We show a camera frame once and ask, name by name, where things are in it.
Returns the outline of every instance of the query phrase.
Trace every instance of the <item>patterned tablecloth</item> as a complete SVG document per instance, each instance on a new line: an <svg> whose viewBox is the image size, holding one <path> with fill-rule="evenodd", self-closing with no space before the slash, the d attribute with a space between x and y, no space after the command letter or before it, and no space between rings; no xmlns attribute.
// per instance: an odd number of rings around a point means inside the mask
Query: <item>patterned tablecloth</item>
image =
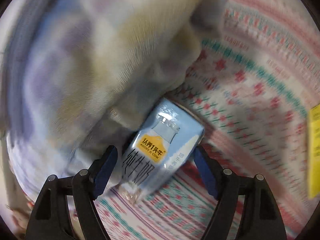
<svg viewBox="0 0 320 240"><path fill-rule="evenodd" d="M238 175L265 176L293 239L319 201L307 198L306 116L320 103L320 35L280 0L230 0L224 26L169 96L203 117L212 158ZM135 206L116 189L96 205L112 239L198 240L216 201L187 162Z"/></svg>

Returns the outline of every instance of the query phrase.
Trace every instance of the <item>yellow logo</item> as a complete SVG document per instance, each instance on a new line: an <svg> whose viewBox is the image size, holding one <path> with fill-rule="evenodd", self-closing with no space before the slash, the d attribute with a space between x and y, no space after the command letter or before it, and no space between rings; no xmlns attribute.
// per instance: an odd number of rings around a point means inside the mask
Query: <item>yellow logo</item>
<svg viewBox="0 0 320 240"><path fill-rule="evenodd" d="M161 136L150 136L145 134L139 141L138 148L155 163L161 161L167 154Z"/></svg>

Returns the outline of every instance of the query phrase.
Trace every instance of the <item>fuzzy fabric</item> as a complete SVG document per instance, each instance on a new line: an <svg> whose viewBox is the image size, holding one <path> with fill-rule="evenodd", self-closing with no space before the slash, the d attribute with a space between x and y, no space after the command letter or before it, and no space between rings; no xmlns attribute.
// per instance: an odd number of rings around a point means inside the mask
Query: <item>fuzzy fabric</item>
<svg viewBox="0 0 320 240"><path fill-rule="evenodd" d="M72 176L108 145L119 156L107 188L118 184L123 143L182 84L201 38L219 36L226 1L58 0L16 77L21 110L8 113L10 160L24 192L35 200L50 174Z"/></svg>

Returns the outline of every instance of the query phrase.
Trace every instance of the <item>metal pin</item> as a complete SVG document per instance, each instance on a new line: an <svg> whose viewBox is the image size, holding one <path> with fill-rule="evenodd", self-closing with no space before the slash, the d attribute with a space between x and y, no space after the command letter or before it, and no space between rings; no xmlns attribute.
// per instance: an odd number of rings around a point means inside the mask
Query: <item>metal pin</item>
<svg viewBox="0 0 320 240"><path fill-rule="evenodd" d="M257 180L264 180L264 177L261 174L256 175Z"/></svg>
<svg viewBox="0 0 320 240"><path fill-rule="evenodd" d="M232 170L230 170L230 169L224 169L224 170L223 170L223 173L226 174L226 175L231 175L231 174L232 174Z"/></svg>
<svg viewBox="0 0 320 240"><path fill-rule="evenodd" d="M50 175L48 177L48 181L54 181L56 179L56 175Z"/></svg>
<svg viewBox="0 0 320 240"><path fill-rule="evenodd" d="M87 174L88 174L88 170L86 170L86 169L83 169L83 170L80 171L80 175L81 176L85 176Z"/></svg>

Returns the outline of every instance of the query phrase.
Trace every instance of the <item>patterned fabric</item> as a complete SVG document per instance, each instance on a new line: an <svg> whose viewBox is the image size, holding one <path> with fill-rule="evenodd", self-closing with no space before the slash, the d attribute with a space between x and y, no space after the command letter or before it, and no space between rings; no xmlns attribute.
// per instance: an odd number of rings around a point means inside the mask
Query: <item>patterned fabric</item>
<svg viewBox="0 0 320 240"><path fill-rule="evenodd" d="M281 0L230 0L224 28L222 41L203 40L169 96L203 117L212 158L238 175L265 176L293 239L319 201L307 199L306 115L320 101L320 35ZM111 238L129 240L198 240L215 205L192 162L136 206L116 189L96 202Z"/></svg>
<svg viewBox="0 0 320 240"><path fill-rule="evenodd" d="M27 1L31 13L20 22L30 24L39 1ZM50 3L35 39L23 43L30 46L25 67L8 74L8 152L26 194L36 200L50 174L73 176L109 145L118 161L107 189L118 184L122 145L156 101L182 84L200 54L199 37L217 37L225 2Z"/></svg>

